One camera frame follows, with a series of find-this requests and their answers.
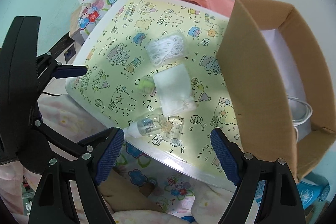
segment black cable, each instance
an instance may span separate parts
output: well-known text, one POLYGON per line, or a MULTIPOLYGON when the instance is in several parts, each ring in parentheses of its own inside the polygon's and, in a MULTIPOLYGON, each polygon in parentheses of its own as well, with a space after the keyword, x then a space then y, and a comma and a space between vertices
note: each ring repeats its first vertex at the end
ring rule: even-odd
POLYGON ((41 94, 47 94, 47 95, 50 95, 50 96, 61 96, 63 94, 52 94, 52 93, 49 93, 49 92, 42 92, 41 94))

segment brown fabric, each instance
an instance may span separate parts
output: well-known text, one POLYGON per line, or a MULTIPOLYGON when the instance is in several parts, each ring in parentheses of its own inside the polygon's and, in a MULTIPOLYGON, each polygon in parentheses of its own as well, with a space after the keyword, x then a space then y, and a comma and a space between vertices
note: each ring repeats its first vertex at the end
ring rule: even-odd
POLYGON ((98 190, 114 212, 150 210, 162 212, 162 209, 139 192, 138 187, 118 175, 113 169, 98 190))
POLYGON ((295 7, 274 0, 236 0, 216 57, 244 151, 261 160, 284 158, 295 179, 310 172, 336 138, 335 102, 320 47, 295 7), (279 29, 287 42, 313 108, 317 131, 298 145, 277 64, 260 32, 268 29, 279 29))

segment white bottle cap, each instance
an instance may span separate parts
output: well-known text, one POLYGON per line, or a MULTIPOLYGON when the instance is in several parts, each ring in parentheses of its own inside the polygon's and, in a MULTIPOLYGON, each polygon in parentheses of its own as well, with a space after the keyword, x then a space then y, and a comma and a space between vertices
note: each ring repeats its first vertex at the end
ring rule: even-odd
POLYGON ((128 128, 124 129, 124 134, 127 136, 131 136, 134 138, 140 138, 142 135, 140 134, 140 131, 138 129, 137 122, 132 122, 128 128))

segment silver rivet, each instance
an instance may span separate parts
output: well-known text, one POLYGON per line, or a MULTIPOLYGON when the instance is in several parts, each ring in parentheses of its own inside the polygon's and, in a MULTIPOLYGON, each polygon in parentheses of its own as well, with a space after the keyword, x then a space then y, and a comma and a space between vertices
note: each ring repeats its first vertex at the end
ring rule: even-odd
POLYGON ((82 159, 83 159, 83 160, 88 160, 89 158, 91 158, 91 154, 90 154, 90 153, 85 153, 85 154, 82 156, 82 159))
POLYGON ((281 165, 285 165, 286 161, 282 158, 278 159, 278 163, 280 163, 281 165))
POLYGON ((49 161, 50 165, 54 165, 57 162, 57 159, 53 158, 49 161))
POLYGON ((251 160, 253 159, 253 155, 251 153, 245 153, 244 158, 246 158, 247 160, 251 160))

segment metal screw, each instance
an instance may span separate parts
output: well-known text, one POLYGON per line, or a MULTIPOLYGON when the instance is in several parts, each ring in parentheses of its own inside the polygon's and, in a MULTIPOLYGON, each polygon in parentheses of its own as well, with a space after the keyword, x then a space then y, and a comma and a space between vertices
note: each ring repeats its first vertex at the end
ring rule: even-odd
POLYGON ((57 162, 57 159, 53 158, 49 161, 50 165, 54 165, 57 162))
POLYGON ((286 161, 282 158, 278 159, 278 163, 280 163, 281 165, 285 165, 286 161))
POLYGON ((34 125, 37 126, 37 127, 39 127, 39 126, 41 125, 41 122, 40 122, 39 120, 36 120, 36 121, 34 122, 34 125))
POLYGON ((253 155, 251 153, 245 153, 244 158, 246 158, 247 160, 251 160, 253 159, 253 155))
POLYGON ((85 154, 82 156, 82 159, 83 159, 83 160, 88 160, 89 158, 91 158, 91 154, 90 154, 90 153, 85 153, 85 154))

